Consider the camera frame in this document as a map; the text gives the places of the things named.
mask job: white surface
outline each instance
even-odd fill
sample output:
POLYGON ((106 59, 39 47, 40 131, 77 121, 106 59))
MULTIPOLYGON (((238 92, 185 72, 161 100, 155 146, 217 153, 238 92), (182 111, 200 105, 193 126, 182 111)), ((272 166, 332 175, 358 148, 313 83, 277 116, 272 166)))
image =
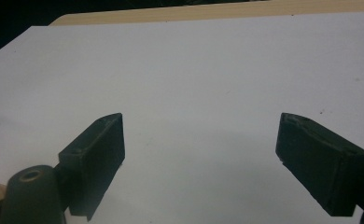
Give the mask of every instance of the white surface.
POLYGON ((92 224, 358 223, 274 151, 281 112, 364 148, 364 13, 32 27, 0 50, 0 182, 115 112, 126 160, 92 224))

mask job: dark background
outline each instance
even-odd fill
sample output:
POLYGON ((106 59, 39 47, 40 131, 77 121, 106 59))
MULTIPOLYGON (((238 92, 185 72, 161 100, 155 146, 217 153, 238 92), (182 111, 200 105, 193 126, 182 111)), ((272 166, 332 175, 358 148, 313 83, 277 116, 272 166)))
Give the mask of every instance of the dark background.
POLYGON ((33 25, 65 14, 150 7, 244 2, 245 0, 0 0, 0 49, 33 25))

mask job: white paper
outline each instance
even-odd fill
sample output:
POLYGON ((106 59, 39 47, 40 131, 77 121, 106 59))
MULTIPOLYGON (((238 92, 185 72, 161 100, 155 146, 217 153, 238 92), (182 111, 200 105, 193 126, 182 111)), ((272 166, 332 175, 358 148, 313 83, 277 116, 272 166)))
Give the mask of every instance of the white paper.
POLYGON ((116 112, 126 160, 92 224, 358 223, 274 151, 282 112, 364 148, 364 13, 32 27, 0 50, 0 182, 116 112))

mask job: wooden table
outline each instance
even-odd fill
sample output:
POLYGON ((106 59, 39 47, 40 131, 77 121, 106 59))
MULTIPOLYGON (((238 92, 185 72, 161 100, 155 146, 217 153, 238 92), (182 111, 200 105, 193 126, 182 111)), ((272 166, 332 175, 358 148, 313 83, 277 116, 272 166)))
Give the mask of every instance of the wooden table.
POLYGON ((364 0, 270 0, 189 7, 162 7, 61 16, 51 25, 109 24, 150 21, 196 21, 364 11, 364 0))

